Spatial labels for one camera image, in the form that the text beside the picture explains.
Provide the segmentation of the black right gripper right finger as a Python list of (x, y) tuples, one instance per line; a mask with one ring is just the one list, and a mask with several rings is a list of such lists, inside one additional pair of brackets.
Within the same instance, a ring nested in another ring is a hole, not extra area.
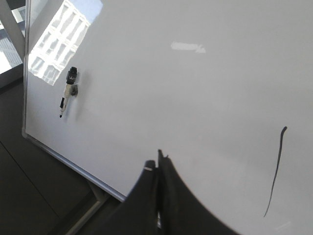
[(162, 235), (236, 235), (186, 186), (173, 162), (158, 150), (158, 209)]

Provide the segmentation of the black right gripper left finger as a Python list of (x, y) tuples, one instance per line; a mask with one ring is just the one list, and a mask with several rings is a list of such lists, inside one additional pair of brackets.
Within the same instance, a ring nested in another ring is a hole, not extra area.
[(156, 235), (157, 168), (153, 160), (145, 162), (131, 192), (93, 235)]

